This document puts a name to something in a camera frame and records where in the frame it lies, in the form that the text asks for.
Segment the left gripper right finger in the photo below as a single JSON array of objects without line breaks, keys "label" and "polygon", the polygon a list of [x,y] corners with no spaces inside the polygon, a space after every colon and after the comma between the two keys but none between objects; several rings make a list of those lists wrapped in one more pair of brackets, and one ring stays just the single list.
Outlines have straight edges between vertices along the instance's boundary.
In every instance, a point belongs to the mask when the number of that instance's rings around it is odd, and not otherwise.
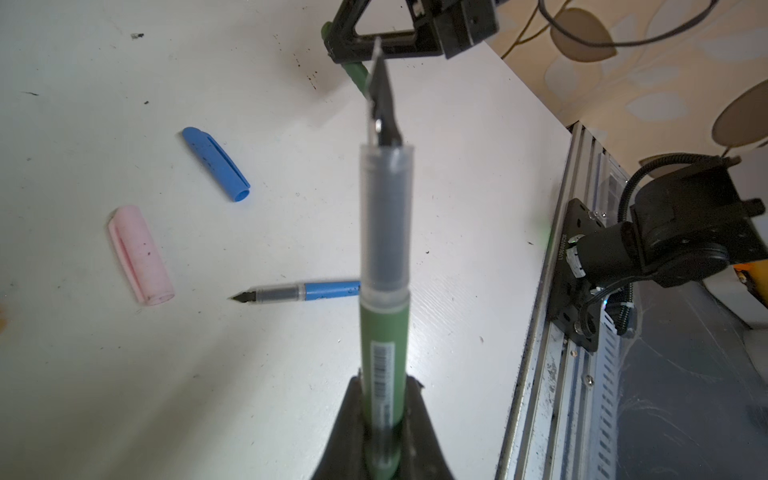
[{"label": "left gripper right finger", "polygon": [[406,378],[399,478],[454,479],[430,420],[422,389],[423,385],[415,377]]}]

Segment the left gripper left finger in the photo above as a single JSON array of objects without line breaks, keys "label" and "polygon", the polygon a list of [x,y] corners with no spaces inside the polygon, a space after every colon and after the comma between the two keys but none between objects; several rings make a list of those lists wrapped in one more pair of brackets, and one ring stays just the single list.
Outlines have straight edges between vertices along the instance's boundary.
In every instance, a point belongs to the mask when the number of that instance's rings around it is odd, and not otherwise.
[{"label": "left gripper left finger", "polygon": [[350,379],[326,448],[312,480],[367,479],[365,421],[361,381]]}]

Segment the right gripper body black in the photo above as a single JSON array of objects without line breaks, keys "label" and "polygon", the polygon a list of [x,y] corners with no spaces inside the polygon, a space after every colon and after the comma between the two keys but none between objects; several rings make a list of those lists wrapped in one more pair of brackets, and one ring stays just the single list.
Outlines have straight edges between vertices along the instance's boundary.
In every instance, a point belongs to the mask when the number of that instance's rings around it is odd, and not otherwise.
[{"label": "right gripper body black", "polygon": [[450,59],[500,30],[495,0],[408,1],[413,25],[426,26],[440,53]]}]

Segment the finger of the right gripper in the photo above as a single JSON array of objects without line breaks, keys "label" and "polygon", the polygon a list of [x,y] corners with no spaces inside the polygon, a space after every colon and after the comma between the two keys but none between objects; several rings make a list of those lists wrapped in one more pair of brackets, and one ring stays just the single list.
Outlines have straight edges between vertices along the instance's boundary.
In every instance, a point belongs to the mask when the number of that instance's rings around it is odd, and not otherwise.
[{"label": "finger of the right gripper", "polygon": [[328,48],[363,48],[372,47],[370,35],[358,35],[356,25],[365,13],[370,0],[344,0],[326,29],[323,37]]},{"label": "finger of the right gripper", "polygon": [[422,52],[423,44],[416,35],[397,32],[380,37],[329,35],[326,38],[326,48],[335,63],[371,60],[376,47],[379,47],[381,55],[385,58],[411,58]]}]

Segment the green pen cap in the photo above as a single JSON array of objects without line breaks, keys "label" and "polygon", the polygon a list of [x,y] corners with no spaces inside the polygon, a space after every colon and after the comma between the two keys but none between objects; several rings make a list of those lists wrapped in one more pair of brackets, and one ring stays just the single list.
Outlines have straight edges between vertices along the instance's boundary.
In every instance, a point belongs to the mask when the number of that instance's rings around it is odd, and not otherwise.
[{"label": "green pen cap", "polygon": [[[325,41],[331,31],[332,23],[330,21],[325,22],[321,28],[321,38]],[[353,62],[342,64],[342,68],[347,73],[351,81],[360,91],[360,93],[367,96],[367,85],[369,72],[367,68],[361,62]]]}]

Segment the green pen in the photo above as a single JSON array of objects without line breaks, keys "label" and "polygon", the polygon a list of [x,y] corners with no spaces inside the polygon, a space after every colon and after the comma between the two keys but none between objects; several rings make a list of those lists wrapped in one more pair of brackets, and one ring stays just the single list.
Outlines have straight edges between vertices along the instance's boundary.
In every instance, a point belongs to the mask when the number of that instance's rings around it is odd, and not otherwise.
[{"label": "green pen", "polygon": [[359,294],[364,454],[371,478],[392,479],[405,413],[414,150],[397,124],[382,38],[373,44],[366,100]]}]

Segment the blue pen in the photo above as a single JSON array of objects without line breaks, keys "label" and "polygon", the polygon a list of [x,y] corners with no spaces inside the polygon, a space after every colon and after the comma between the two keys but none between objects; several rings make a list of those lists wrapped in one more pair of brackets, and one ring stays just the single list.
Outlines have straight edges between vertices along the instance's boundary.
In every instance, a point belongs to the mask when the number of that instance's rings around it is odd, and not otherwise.
[{"label": "blue pen", "polygon": [[346,298],[358,296],[360,286],[359,280],[260,286],[237,293],[230,300],[240,304],[269,304]]}]

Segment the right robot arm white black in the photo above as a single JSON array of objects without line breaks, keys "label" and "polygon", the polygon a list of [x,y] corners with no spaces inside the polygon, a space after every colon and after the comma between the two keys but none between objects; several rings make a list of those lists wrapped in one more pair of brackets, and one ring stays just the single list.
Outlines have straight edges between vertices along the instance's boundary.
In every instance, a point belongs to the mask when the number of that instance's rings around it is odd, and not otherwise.
[{"label": "right robot arm white black", "polygon": [[[406,7],[412,26],[405,31],[359,33],[364,1],[343,2],[323,25],[330,58],[362,92],[371,90],[364,64],[379,55],[450,58],[499,30],[494,1],[410,1]],[[765,259],[767,238],[753,220],[766,208],[760,199],[739,196],[729,173],[736,164],[734,157],[689,153],[655,159],[628,180],[611,226],[570,200],[555,238],[548,319],[592,352],[604,306],[618,309],[615,328],[626,331],[636,282],[676,287]]]}]

